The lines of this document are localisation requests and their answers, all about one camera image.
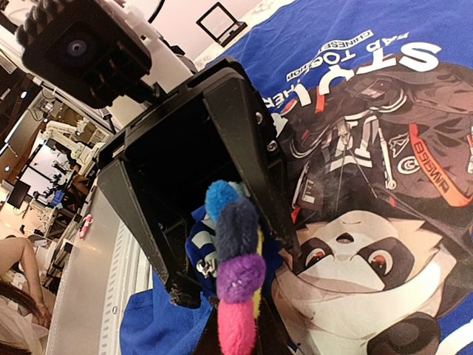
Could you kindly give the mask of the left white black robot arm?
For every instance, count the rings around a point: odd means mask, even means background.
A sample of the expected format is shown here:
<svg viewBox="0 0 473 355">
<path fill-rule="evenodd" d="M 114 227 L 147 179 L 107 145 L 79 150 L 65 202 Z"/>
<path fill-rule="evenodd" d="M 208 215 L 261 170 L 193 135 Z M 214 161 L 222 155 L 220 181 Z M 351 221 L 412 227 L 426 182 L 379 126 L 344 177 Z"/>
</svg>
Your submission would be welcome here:
<svg viewBox="0 0 473 355">
<path fill-rule="evenodd" d="M 100 153 L 98 186 L 135 237 L 171 301 L 200 306 L 200 284 L 184 248 L 192 212 L 215 180 L 243 182 L 270 234 L 300 249 L 286 198 L 285 154 L 243 67 L 223 58 L 194 73 L 131 6 L 117 17 L 151 59 L 146 83 L 128 94 L 150 106 Z"/>
</svg>

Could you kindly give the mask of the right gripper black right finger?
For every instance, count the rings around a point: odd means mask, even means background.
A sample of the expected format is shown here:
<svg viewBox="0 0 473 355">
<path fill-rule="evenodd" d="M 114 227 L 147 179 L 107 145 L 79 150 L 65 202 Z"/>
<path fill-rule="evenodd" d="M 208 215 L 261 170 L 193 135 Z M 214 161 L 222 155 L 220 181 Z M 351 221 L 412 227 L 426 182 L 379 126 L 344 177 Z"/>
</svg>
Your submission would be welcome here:
<svg viewBox="0 0 473 355">
<path fill-rule="evenodd" d="M 291 349 L 287 346 L 287 336 L 283 334 L 265 298 L 262 298 L 259 306 L 259 317 L 256 320 L 256 326 L 255 354 L 292 354 Z"/>
</svg>

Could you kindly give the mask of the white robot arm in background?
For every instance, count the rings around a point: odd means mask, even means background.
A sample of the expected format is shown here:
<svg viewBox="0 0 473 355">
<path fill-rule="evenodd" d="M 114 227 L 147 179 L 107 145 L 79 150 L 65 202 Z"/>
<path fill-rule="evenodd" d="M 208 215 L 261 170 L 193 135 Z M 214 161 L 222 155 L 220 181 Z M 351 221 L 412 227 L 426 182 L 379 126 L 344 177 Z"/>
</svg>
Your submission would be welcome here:
<svg viewBox="0 0 473 355">
<path fill-rule="evenodd" d="M 258 210 L 284 206 L 285 191 L 273 178 L 285 178 L 279 149 L 269 151 L 276 130 L 262 121 L 229 115 L 215 124 L 208 114 L 138 118 L 106 143 L 76 140 L 76 129 L 47 124 L 44 137 L 67 149 L 79 165 L 98 168 L 99 195 L 92 202 L 98 219 L 77 242 L 61 278 L 52 318 L 48 354 L 100 354 L 105 315 L 120 321 L 117 344 L 123 354 L 218 354 L 213 307 L 185 244 L 204 204 L 208 187 L 219 180 L 244 183 L 258 199 L 279 196 Z M 120 226 L 132 234 L 153 269 L 153 287 L 126 295 L 133 281 L 122 263 L 113 263 Z"/>
</svg>

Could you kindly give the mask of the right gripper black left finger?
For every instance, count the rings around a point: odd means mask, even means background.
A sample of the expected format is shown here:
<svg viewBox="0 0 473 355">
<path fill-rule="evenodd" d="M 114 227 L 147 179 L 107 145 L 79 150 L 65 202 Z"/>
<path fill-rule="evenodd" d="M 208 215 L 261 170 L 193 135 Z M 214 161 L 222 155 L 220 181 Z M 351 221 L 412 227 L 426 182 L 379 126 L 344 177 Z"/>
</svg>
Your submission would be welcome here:
<svg viewBox="0 0 473 355">
<path fill-rule="evenodd" d="M 218 339 L 217 309 L 214 308 L 205 325 L 204 331 L 194 349 L 193 355 L 221 355 Z"/>
</svg>

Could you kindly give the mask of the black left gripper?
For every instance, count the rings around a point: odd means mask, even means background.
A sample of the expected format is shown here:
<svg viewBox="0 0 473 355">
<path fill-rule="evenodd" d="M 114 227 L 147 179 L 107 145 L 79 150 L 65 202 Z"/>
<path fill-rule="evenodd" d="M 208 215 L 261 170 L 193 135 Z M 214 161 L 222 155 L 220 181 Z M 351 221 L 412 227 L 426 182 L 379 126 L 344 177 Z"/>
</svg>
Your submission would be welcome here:
<svg viewBox="0 0 473 355">
<path fill-rule="evenodd" d="M 301 249 L 273 118 L 242 66 L 226 58 L 176 88 L 101 152 L 98 186 L 142 248 L 171 303 L 199 307 L 186 254 L 191 213 L 215 180 L 241 180 L 271 235 Z"/>
</svg>

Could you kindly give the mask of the bystander forearm in background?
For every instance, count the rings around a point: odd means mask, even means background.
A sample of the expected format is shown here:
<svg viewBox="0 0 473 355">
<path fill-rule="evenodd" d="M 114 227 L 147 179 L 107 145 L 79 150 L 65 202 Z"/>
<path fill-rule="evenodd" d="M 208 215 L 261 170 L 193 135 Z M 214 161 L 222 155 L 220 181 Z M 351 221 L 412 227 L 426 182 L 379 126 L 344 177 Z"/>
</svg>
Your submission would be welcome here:
<svg viewBox="0 0 473 355">
<path fill-rule="evenodd" d="M 30 296 L 38 310 L 44 314 L 47 308 L 41 290 L 38 263 L 33 245 L 27 238 L 1 240 L 1 276 L 7 273 L 15 263 L 21 264 Z"/>
</svg>

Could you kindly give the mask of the bystander hand in background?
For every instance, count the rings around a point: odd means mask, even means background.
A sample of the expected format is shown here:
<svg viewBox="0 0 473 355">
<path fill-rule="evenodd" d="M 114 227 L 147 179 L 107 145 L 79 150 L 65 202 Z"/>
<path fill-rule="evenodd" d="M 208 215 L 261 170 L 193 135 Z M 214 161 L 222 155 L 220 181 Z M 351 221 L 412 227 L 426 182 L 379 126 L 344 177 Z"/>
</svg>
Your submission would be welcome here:
<svg viewBox="0 0 473 355">
<path fill-rule="evenodd" d="M 40 312 L 40 315 L 37 317 L 37 324 L 49 329 L 52 320 L 49 309 L 42 303 L 37 304 L 37 308 Z"/>
</svg>

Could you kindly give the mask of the blue printed t-shirt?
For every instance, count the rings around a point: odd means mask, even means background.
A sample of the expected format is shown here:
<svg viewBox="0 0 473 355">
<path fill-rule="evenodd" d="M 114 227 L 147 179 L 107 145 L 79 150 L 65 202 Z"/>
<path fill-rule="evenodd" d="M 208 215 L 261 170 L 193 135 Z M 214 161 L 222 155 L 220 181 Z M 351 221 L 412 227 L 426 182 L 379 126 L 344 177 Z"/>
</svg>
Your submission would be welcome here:
<svg viewBox="0 0 473 355">
<path fill-rule="evenodd" d="M 292 354 L 472 352 L 472 3 L 295 1 L 228 50 L 287 161 Z"/>
</svg>

